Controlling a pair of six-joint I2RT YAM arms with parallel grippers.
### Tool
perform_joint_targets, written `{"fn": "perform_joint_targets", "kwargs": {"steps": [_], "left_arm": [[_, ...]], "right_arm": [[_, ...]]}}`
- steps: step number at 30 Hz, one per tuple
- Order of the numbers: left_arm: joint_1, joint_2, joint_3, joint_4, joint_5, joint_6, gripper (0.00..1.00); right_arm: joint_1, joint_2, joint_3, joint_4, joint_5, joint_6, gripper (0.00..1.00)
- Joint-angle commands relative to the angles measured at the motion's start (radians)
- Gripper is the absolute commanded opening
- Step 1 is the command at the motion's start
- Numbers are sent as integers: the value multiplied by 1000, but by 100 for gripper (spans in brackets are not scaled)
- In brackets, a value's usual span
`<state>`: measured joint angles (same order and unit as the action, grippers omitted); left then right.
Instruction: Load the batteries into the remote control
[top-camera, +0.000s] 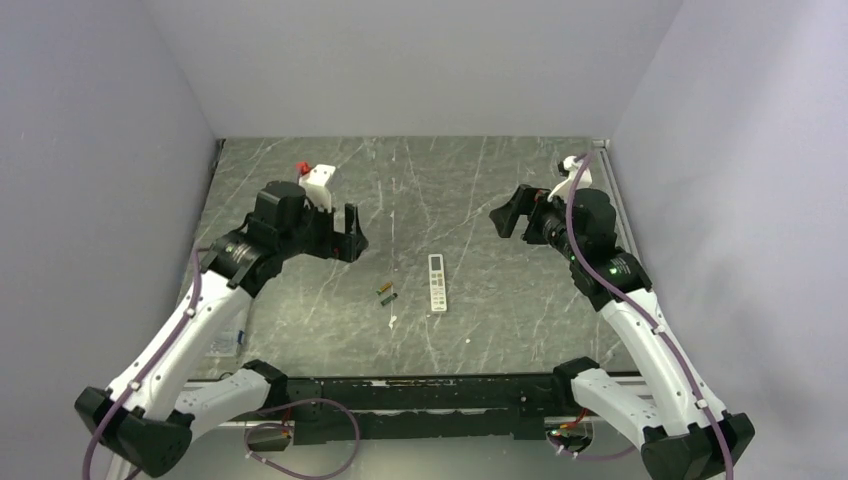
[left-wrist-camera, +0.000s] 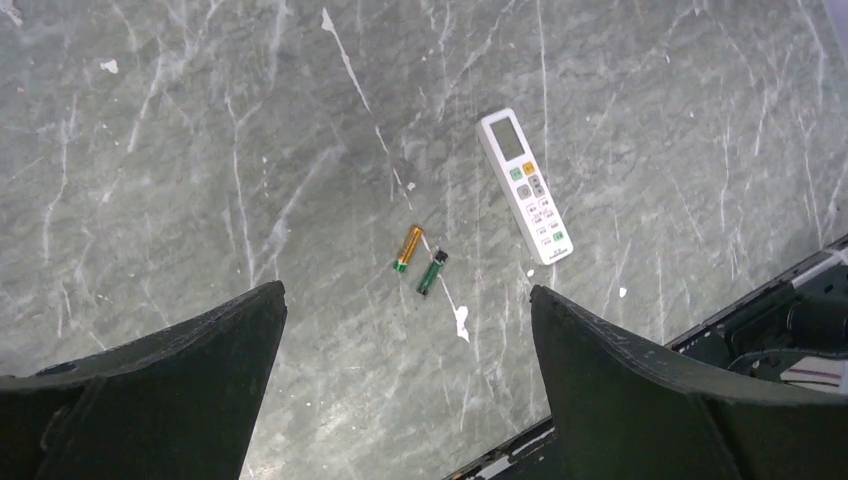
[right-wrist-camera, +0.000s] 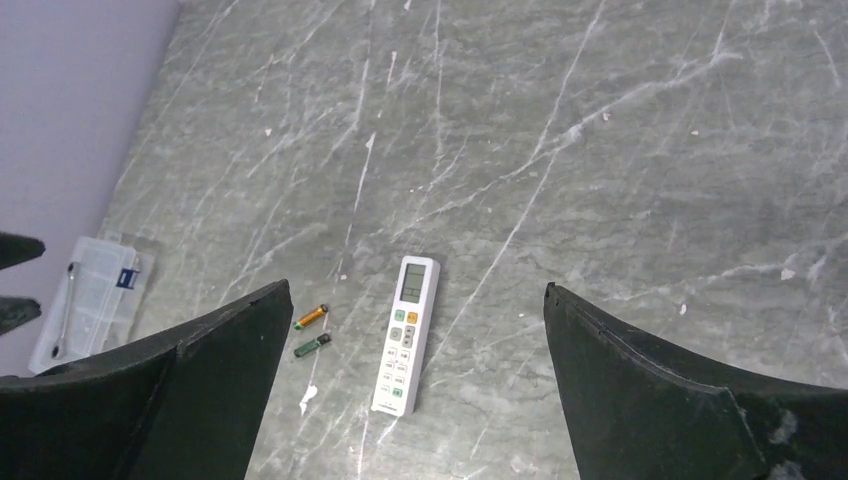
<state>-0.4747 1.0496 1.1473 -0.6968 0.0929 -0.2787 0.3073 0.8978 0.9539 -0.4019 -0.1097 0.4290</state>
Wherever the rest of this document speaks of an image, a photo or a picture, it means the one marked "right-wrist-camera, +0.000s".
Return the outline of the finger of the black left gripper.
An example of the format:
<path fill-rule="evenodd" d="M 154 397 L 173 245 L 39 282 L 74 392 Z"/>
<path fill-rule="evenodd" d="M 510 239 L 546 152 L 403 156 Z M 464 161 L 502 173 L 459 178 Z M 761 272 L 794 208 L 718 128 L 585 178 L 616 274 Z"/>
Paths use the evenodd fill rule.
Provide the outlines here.
<path fill-rule="evenodd" d="M 7 232 L 0 233 L 0 269 L 4 270 L 40 257 L 45 252 L 43 241 Z"/>
<path fill-rule="evenodd" d="M 0 335 L 32 321 L 41 315 L 41 305 L 32 298 L 0 298 Z"/>

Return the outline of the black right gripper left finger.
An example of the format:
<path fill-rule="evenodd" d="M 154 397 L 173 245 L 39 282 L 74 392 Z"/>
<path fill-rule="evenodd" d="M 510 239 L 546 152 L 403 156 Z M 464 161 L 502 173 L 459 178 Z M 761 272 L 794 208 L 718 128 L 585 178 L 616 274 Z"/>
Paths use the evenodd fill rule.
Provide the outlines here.
<path fill-rule="evenodd" d="M 241 479 L 290 331 L 286 280 L 113 350 L 1 380 L 5 479 Z"/>

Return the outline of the white remote control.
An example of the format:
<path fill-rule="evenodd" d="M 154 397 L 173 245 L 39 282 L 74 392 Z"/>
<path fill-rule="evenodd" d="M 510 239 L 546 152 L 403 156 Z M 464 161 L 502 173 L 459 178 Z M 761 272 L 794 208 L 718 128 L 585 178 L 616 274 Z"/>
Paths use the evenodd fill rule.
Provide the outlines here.
<path fill-rule="evenodd" d="M 403 257 L 392 297 L 370 409 L 403 417 L 414 411 L 440 264 L 433 258 Z"/>

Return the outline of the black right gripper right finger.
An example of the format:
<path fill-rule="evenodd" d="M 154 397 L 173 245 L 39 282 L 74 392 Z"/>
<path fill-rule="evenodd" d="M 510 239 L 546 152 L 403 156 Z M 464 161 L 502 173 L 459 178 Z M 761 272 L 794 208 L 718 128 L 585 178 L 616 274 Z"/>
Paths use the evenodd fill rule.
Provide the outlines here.
<path fill-rule="evenodd" d="M 847 393 L 696 354 L 555 283 L 544 323 L 584 479 L 843 479 Z"/>

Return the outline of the green AAA battery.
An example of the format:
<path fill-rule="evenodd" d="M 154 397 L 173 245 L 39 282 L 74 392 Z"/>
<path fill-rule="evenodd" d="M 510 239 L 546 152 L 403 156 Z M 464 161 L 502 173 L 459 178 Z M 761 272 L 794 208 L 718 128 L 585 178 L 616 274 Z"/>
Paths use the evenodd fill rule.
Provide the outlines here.
<path fill-rule="evenodd" d="M 331 335 L 329 333 L 323 333 L 323 334 L 315 337 L 314 339 L 312 339 L 312 340 L 300 345 L 299 347 L 297 347 L 293 351 L 293 354 L 296 358 L 303 358 L 303 357 L 311 354 L 312 352 L 317 351 L 318 349 L 320 349 L 325 344 L 330 343 L 331 340 L 332 340 L 332 338 L 331 338 Z"/>

